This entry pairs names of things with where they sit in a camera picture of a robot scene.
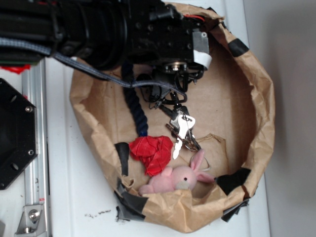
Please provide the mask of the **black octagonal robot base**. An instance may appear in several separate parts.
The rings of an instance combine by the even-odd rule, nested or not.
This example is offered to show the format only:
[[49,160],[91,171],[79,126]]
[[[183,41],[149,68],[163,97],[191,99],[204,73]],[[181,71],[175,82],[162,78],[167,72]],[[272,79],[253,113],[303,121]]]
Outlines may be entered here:
[[0,189],[7,189],[37,156],[36,107],[0,79]]

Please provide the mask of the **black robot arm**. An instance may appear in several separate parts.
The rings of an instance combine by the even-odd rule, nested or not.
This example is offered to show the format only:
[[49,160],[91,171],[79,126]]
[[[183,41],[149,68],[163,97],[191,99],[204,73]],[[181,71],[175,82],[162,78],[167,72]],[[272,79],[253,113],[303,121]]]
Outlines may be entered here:
[[123,62],[167,72],[206,70],[201,22],[160,0],[3,0],[0,35],[78,57],[99,70]]

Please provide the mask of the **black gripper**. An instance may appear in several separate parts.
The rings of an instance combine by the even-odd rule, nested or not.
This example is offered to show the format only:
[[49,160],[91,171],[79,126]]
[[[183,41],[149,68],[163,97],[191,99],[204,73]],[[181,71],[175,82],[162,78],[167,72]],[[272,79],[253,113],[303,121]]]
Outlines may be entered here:
[[205,71],[212,58],[204,23],[202,15],[182,14],[160,0],[130,0],[128,59],[168,73]]

